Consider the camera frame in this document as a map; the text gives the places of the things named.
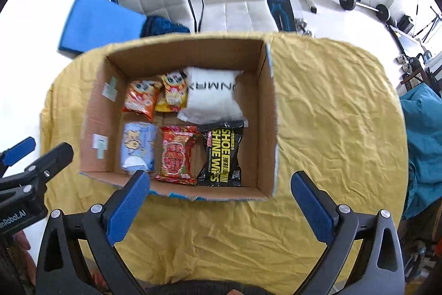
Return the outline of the red snack bag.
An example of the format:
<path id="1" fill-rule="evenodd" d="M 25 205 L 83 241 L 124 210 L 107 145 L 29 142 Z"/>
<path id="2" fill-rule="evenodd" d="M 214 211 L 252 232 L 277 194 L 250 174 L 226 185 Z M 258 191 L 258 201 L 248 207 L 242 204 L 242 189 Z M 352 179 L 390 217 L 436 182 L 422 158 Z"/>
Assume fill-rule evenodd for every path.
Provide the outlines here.
<path id="1" fill-rule="evenodd" d="M 194 186 L 191 173 L 192 149 L 199 136 L 197 126 L 163 126 L 161 166 L 156 181 Z"/>

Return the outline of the black speaker box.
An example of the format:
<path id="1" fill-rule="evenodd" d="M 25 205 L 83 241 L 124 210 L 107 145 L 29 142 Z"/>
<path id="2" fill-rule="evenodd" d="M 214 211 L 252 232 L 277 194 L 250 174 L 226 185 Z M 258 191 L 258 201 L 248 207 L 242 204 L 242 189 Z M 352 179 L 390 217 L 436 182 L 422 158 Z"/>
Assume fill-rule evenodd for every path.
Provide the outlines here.
<path id="1" fill-rule="evenodd" d="M 405 34 L 408 34 L 413 27 L 414 22 L 412 17 L 406 14 L 404 14 L 397 23 L 397 28 Z"/>

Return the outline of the black shoe wipes pack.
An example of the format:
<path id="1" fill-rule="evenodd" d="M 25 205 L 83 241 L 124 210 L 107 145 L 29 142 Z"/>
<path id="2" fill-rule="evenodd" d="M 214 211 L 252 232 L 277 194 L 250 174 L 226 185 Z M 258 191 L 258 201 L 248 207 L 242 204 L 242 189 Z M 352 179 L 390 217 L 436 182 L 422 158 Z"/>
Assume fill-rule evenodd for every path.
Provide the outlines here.
<path id="1" fill-rule="evenodd" d="M 198 126 L 206 162 L 197 176 L 199 186 L 241 187 L 239 147 L 244 121 L 221 121 Z"/>

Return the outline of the barbell on floor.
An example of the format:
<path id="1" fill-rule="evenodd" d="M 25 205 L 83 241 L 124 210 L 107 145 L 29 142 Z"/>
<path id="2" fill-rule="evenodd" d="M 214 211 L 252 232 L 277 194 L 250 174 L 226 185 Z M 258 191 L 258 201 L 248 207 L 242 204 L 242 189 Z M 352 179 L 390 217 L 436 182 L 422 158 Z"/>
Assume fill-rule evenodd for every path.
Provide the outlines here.
<path id="1" fill-rule="evenodd" d="M 362 7 L 376 13 L 380 22 L 387 23 L 390 19 L 390 11 L 384 4 L 377 4 L 375 7 L 361 3 L 358 0 L 339 0 L 341 8 L 345 11 L 352 11 L 355 7 Z"/>

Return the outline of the orange panda snack bag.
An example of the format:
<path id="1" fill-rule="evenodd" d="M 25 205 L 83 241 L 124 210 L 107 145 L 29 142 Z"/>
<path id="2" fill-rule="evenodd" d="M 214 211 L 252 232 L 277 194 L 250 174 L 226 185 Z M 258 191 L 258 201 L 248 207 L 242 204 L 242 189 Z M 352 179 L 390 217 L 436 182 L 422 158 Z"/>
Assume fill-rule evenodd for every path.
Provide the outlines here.
<path id="1" fill-rule="evenodd" d="M 155 80 L 132 81 L 128 85 L 121 111 L 143 114 L 152 121 L 161 88 L 162 83 Z"/>

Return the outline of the yellow panda snack bag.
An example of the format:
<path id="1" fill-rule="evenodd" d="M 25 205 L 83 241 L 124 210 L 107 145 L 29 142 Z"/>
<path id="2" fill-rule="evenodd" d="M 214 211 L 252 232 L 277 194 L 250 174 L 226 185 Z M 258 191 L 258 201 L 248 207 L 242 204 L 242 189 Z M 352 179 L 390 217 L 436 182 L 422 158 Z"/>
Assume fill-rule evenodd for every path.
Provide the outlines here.
<path id="1" fill-rule="evenodd" d="M 155 111 L 179 112 L 186 107 L 188 86 L 183 70 L 159 75 L 163 85 L 163 94 L 158 96 Z"/>

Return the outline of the light blue tissue pack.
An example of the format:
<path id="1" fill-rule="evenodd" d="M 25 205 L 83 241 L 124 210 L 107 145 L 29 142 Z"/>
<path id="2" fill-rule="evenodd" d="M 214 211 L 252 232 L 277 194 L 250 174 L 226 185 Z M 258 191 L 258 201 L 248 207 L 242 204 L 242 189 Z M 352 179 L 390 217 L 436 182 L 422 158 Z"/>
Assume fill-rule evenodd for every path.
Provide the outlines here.
<path id="1" fill-rule="evenodd" d="M 138 170 L 152 172 L 155 168 L 156 138 L 157 127 L 154 124 L 126 123 L 121 140 L 121 168 L 132 174 Z"/>

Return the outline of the blue foam mat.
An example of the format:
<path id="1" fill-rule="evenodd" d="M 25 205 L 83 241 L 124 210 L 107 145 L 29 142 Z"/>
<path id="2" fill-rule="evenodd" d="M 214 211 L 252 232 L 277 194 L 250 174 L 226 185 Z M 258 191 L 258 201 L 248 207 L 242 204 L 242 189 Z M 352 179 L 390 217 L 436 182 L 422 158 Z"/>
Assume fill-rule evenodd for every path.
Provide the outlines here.
<path id="1" fill-rule="evenodd" d="M 108 0 L 75 0 L 66 18 L 58 50 L 74 58 L 111 43 L 140 37 L 146 16 Z"/>

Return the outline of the yellow tablecloth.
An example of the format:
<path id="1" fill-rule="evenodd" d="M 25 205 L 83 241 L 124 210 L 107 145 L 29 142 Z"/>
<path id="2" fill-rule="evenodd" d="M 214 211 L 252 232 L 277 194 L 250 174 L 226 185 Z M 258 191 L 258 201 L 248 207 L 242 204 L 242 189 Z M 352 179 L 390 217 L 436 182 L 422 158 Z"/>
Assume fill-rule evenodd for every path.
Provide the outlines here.
<path id="1" fill-rule="evenodd" d="M 40 144 L 72 145 L 48 185 L 50 209 L 79 213 L 128 176 L 120 168 L 128 83 L 186 67 L 237 70 L 249 122 L 239 151 L 243 187 L 152 182 L 118 251 L 152 284 L 216 279 L 292 294 L 324 250 L 290 191 L 305 171 L 339 204 L 402 215 L 407 140 L 396 90 L 381 63 L 349 43 L 292 33 L 170 34 L 93 49 L 51 85 Z"/>

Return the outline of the dark wooden chair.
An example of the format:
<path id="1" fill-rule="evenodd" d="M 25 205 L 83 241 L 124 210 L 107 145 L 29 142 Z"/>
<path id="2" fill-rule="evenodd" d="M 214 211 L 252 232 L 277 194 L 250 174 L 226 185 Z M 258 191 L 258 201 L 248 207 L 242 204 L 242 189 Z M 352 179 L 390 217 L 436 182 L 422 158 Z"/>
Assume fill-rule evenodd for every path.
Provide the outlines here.
<path id="1" fill-rule="evenodd" d="M 415 70 L 402 76 L 400 85 L 404 85 L 405 91 L 408 92 L 417 85 L 427 84 L 438 96 L 441 96 L 441 69 L 441 53 L 439 53 L 427 64 L 421 65 L 418 61 Z"/>

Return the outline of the black blue bench pad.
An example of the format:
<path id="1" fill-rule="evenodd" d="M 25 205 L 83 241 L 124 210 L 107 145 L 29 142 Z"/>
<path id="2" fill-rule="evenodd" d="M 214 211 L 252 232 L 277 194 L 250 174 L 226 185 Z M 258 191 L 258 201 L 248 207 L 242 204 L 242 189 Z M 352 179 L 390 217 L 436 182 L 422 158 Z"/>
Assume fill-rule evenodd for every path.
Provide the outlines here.
<path id="1" fill-rule="evenodd" d="M 294 32 L 295 18 L 290 0 L 267 0 L 277 28 L 282 32 Z"/>

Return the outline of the white pillow pack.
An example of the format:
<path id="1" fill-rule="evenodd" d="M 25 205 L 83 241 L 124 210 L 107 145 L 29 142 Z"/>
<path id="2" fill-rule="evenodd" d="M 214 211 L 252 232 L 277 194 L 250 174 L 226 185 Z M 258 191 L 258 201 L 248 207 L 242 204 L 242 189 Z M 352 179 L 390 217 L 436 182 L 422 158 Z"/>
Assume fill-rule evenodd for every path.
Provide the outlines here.
<path id="1" fill-rule="evenodd" d="M 203 125 L 218 121 L 244 121 L 241 107 L 235 100 L 236 78 L 241 70 L 209 70 L 187 67 L 188 94 L 186 107 L 178 112 L 180 121 Z"/>

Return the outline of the dark blue fuzzy cloth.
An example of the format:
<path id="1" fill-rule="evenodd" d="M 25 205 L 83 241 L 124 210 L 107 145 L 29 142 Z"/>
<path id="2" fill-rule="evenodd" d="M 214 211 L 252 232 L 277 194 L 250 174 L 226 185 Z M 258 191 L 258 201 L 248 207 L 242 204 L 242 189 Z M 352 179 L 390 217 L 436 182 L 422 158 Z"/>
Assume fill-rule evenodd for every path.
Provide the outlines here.
<path id="1" fill-rule="evenodd" d="M 162 16 L 147 16 L 142 26 L 140 37 L 153 37 L 174 33 L 189 34 L 190 30 L 188 27 L 180 23 L 174 23 Z"/>

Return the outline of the teal bean bag cover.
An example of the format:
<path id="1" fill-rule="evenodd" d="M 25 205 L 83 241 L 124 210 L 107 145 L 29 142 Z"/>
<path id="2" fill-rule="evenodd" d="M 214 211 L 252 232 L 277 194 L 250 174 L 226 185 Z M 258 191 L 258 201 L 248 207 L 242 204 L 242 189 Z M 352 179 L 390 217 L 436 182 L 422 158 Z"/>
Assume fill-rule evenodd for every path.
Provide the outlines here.
<path id="1" fill-rule="evenodd" d="M 426 84 L 400 96 L 408 149 L 402 217 L 412 218 L 441 198 L 441 98 Z"/>

